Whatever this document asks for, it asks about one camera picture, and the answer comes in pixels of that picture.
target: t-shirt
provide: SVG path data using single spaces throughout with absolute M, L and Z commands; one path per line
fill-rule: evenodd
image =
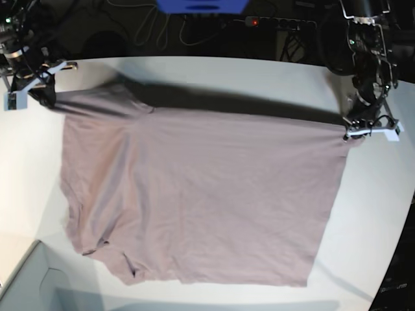
M 305 286 L 352 141 L 341 126 L 58 94 L 77 252 L 125 284 Z

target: power strip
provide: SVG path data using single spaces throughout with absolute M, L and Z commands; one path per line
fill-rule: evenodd
M 245 25 L 247 27 L 258 27 L 264 24 L 276 30 L 285 31 L 300 31 L 303 29 L 317 29 L 317 23 L 315 21 L 306 21 L 303 19 L 286 19 L 278 17 L 258 17 L 258 16 L 246 16 Z

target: white table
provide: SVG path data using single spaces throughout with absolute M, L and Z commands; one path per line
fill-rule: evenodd
M 350 86 L 350 78 L 332 76 L 321 67 L 262 60 L 115 58 L 81 61 L 79 66 L 57 75 L 57 91 L 91 88 L 122 73 L 141 82 L 338 111 L 338 98 Z M 399 143 L 376 135 L 350 152 L 306 288 L 176 281 L 125 287 L 103 264 L 75 254 L 62 229 L 67 202 L 58 187 L 63 117 L 35 102 L 26 111 L 0 112 L 0 230 L 44 241 L 49 264 L 67 273 L 81 310 L 135 310 L 121 307 L 139 303 L 146 310 L 215 304 L 219 310 L 366 311 L 390 263 L 415 189 L 412 98 L 415 86 L 401 83 L 388 100 L 406 129 Z

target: blue device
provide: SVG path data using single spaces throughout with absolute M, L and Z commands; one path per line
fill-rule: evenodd
M 167 14 L 240 14 L 249 0 L 157 0 Z

